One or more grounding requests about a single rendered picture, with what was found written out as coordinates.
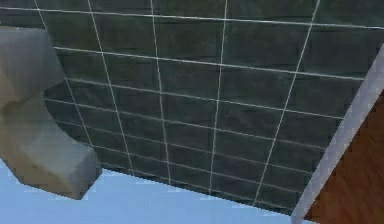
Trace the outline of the brown wooden room door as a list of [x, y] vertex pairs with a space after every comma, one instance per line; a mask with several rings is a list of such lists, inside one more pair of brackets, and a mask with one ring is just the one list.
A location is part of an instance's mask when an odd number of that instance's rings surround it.
[[290, 224], [384, 224], [384, 45], [290, 216]]

